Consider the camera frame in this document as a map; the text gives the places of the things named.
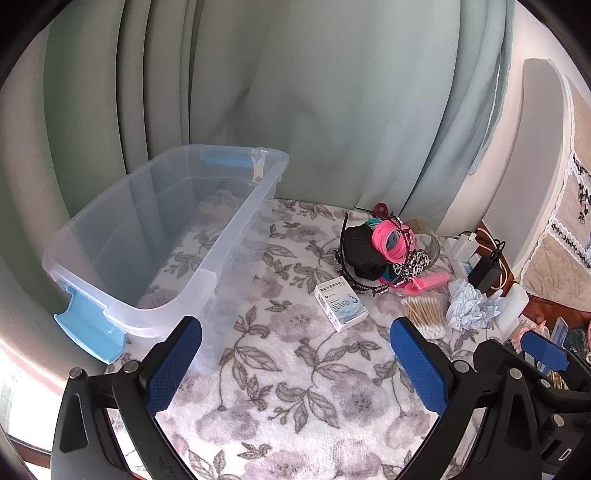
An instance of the medicine box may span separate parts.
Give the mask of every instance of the medicine box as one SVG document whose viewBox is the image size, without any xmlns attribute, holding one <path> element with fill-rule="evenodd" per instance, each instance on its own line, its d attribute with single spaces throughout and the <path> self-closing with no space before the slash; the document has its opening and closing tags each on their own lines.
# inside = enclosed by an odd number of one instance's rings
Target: medicine box
<svg viewBox="0 0 591 480">
<path fill-rule="evenodd" d="M 314 296 L 337 332 L 363 322 L 369 313 L 343 277 L 316 285 Z"/>
</svg>

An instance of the bundle of cotton swabs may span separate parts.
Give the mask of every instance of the bundle of cotton swabs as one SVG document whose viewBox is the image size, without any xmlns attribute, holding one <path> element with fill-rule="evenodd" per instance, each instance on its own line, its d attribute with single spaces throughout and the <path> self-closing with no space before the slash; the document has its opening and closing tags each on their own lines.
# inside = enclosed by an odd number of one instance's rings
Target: bundle of cotton swabs
<svg viewBox="0 0 591 480">
<path fill-rule="evenodd" d="M 446 333 L 441 302 L 434 297 L 405 297 L 404 314 L 427 340 L 443 338 Z"/>
</svg>

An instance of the quilted fabric cover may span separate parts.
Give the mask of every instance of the quilted fabric cover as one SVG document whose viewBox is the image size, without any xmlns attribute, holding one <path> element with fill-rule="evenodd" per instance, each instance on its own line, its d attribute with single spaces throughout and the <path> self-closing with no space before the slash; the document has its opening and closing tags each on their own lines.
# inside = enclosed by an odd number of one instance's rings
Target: quilted fabric cover
<svg viewBox="0 0 591 480">
<path fill-rule="evenodd" d="M 538 297 L 591 310 L 591 273 L 551 235 L 546 235 L 527 267 L 522 285 Z"/>
<path fill-rule="evenodd" d="M 571 159 L 558 204 L 525 264 L 520 283 L 538 297 L 591 312 L 591 258 L 584 253 L 591 233 L 591 212 L 584 220 L 579 218 L 580 185 L 591 186 L 591 108 L 572 83 L 570 87 L 574 116 Z"/>
</svg>

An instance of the clear plastic storage box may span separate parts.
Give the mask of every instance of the clear plastic storage box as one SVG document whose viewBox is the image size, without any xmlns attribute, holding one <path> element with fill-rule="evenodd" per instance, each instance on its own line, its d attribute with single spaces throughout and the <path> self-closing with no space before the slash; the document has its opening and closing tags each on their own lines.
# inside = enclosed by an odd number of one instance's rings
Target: clear plastic storage box
<svg viewBox="0 0 591 480">
<path fill-rule="evenodd" d="M 211 373 L 267 247 L 287 163 L 278 150 L 185 145 L 114 184 L 44 252 L 72 295 L 60 326 L 109 362 L 125 334 L 149 347 L 192 315 L 203 328 L 192 368 Z"/>
</svg>

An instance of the pink hair tie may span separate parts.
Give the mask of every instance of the pink hair tie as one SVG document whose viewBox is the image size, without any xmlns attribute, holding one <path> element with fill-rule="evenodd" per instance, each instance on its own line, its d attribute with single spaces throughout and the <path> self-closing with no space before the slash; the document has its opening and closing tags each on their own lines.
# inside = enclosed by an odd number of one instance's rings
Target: pink hair tie
<svg viewBox="0 0 591 480">
<path fill-rule="evenodd" d="M 408 228 L 410 233 L 410 246 L 407 249 L 404 235 L 399 235 L 398 242 L 390 249 L 387 248 L 388 238 L 393 231 L 398 230 L 398 226 L 394 222 L 384 221 L 380 223 L 374 230 L 371 241 L 374 248 L 380 252 L 386 260 L 392 263 L 403 263 L 406 259 L 407 250 L 414 250 L 415 240 L 413 231 Z"/>
</svg>

